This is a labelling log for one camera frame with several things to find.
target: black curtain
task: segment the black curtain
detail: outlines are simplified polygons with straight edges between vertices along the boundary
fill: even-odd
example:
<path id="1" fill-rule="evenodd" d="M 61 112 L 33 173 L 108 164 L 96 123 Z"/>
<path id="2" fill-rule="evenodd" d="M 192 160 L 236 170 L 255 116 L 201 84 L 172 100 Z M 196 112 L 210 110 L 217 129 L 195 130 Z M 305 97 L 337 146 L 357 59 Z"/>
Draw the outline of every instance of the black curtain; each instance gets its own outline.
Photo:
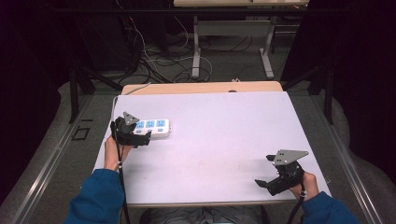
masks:
<path id="1" fill-rule="evenodd" d="M 0 187 L 0 202 L 18 181 L 50 126 L 61 100 L 57 86 L 64 82 L 61 78 L 52 79 L 49 76 L 26 38 L 8 16 L 9 11 L 5 11 L 9 8 L 3 6 L 0 8 L 3 90 L 0 163 L 4 181 Z"/>
<path id="2" fill-rule="evenodd" d="M 343 8 L 352 1 L 311 0 L 310 8 Z M 349 122 L 350 149 L 382 169 L 396 183 L 396 4 L 360 0 L 355 22 L 337 50 L 334 97 Z M 295 37 L 282 80 L 290 81 L 320 64 L 347 17 L 306 17 Z"/>

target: blue sleeve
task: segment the blue sleeve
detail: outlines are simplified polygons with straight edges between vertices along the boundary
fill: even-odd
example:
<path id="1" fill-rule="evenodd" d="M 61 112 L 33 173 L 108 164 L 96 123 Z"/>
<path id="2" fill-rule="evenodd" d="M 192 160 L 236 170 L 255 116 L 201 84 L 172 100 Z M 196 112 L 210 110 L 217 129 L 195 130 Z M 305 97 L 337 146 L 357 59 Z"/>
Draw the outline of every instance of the blue sleeve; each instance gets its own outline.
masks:
<path id="1" fill-rule="evenodd" d="M 303 203 L 304 224 L 310 223 L 359 223 L 347 207 L 321 192 L 319 195 Z"/>
<path id="2" fill-rule="evenodd" d="M 69 205 L 64 223 L 117 223 L 124 201 L 119 173 L 97 169 Z"/>

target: power strip socket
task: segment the power strip socket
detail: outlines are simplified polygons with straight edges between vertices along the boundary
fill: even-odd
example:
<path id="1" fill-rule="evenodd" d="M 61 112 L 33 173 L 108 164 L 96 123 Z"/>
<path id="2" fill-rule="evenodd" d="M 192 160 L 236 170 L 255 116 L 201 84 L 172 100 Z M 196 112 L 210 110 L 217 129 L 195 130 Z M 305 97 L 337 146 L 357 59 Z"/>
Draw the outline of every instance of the power strip socket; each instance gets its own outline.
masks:
<path id="1" fill-rule="evenodd" d="M 150 139 L 165 138 L 172 132 L 169 119 L 139 120 L 134 128 L 134 134 L 144 135 L 151 132 Z"/>

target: white paper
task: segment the white paper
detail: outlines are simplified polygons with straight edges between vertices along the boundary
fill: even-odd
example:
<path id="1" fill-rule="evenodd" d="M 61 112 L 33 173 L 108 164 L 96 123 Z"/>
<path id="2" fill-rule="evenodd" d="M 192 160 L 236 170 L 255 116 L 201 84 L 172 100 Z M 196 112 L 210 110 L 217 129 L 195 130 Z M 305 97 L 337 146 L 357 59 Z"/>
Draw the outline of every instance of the white paper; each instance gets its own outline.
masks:
<path id="1" fill-rule="evenodd" d="M 308 151 L 298 160 L 330 191 L 300 121 L 283 91 L 120 96 L 115 118 L 169 119 L 173 131 L 133 149 L 123 164 L 130 204 L 243 203 L 294 199 L 271 196 L 255 179 L 271 181 L 276 168 L 265 156 L 280 149 Z M 107 130 L 104 142 L 110 135 Z M 104 144 L 95 168 L 104 163 Z"/>

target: table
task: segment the table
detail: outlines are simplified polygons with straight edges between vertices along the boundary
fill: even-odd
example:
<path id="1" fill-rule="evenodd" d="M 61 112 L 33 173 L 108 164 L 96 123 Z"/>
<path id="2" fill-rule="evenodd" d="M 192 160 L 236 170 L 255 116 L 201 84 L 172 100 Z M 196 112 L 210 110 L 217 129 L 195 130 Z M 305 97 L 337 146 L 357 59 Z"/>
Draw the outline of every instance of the table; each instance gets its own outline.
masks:
<path id="1" fill-rule="evenodd" d="M 123 93 L 142 85 L 127 86 Z M 123 165 L 127 202 L 135 207 L 282 203 L 254 179 L 273 180 L 265 159 L 279 149 L 308 151 L 299 163 L 330 191 L 288 94 L 279 83 L 153 84 L 121 95 L 116 116 L 170 119 L 173 131 L 134 149 Z M 107 129 L 103 143 L 110 135 Z M 102 168 L 104 144 L 95 168 Z"/>
<path id="2" fill-rule="evenodd" d="M 175 0 L 176 7 L 279 7 L 303 6 L 309 0 Z M 269 21 L 198 21 L 194 16 L 194 56 L 192 62 L 192 78 L 199 76 L 201 49 L 200 35 L 252 35 L 266 36 L 264 48 L 260 49 L 265 75 L 274 78 L 274 72 L 268 59 L 268 50 L 276 25 L 276 17 Z"/>

